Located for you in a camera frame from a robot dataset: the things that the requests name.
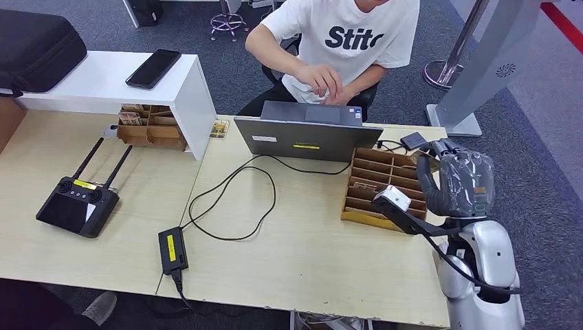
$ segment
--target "laptop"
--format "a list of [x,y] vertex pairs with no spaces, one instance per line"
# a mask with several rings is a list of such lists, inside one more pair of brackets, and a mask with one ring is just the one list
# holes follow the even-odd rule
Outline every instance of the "laptop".
[[265,101],[261,119],[362,126],[360,107]]
[[327,122],[307,121],[308,112],[306,107],[305,117],[303,120],[298,118],[298,121],[249,117],[235,117],[234,121],[249,150],[255,155],[335,162],[350,162],[354,148],[372,148],[383,131],[379,127],[328,123],[338,117],[336,114],[325,117],[328,114],[313,113],[310,118],[325,117]]

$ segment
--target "controller screen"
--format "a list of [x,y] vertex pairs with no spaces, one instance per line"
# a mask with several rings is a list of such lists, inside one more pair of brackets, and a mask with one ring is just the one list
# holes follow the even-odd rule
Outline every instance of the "controller screen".
[[87,215],[91,215],[87,212],[88,207],[95,208],[77,199],[54,194],[38,220],[78,234],[85,225]]

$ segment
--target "man's hand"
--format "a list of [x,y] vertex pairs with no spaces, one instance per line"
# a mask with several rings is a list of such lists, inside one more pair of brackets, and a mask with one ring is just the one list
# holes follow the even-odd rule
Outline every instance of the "man's hand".
[[323,97],[326,90],[337,98],[342,93],[340,77],[330,65],[301,65],[293,74],[302,84],[310,85],[314,94]]
[[353,97],[355,97],[358,93],[351,92],[348,88],[344,88],[343,92],[340,93],[337,97],[332,97],[332,95],[328,95],[328,97],[323,100],[321,103],[323,105],[347,105]]

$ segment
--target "white t-shirt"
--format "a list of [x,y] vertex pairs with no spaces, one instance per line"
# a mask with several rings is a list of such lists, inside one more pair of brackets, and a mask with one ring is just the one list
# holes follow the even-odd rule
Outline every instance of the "white t-shirt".
[[[332,66],[346,86],[372,64],[408,65],[418,17],[419,0],[389,0],[368,13],[354,0],[287,0],[261,24],[278,43],[301,33],[298,58],[308,65]],[[293,76],[284,75],[282,82],[299,102],[326,98]]]

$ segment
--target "wooden desk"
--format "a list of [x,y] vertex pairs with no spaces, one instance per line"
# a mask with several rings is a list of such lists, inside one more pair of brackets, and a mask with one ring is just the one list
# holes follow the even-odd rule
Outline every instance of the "wooden desk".
[[[0,155],[0,277],[154,294],[157,233],[176,226],[199,169],[192,155],[134,148],[113,186],[120,202],[97,239],[35,220],[116,115],[28,111]],[[104,182],[126,146],[105,140],[81,175]]]
[[[252,156],[232,117],[220,117],[231,120],[227,138],[209,143],[192,197],[217,185]],[[442,128],[375,126],[385,128],[384,139],[398,140],[415,131],[427,140],[446,136]],[[345,166],[306,159],[285,161],[314,171]],[[448,327],[446,300],[431,247],[423,237],[340,220],[346,173],[303,174],[268,158],[257,159],[253,165],[272,175],[276,207],[259,235],[247,241],[218,241],[194,226],[185,228],[187,298]],[[215,200],[217,194],[211,195],[195,205],[194,214]],[[246,171],[232,181],[217,207],[199,224],[219,236],[243,236],[271,202],[269,179]],[[433,214],[428,219],[440,222]],[[170,276],[162,278],[157,294],[177,297]]]

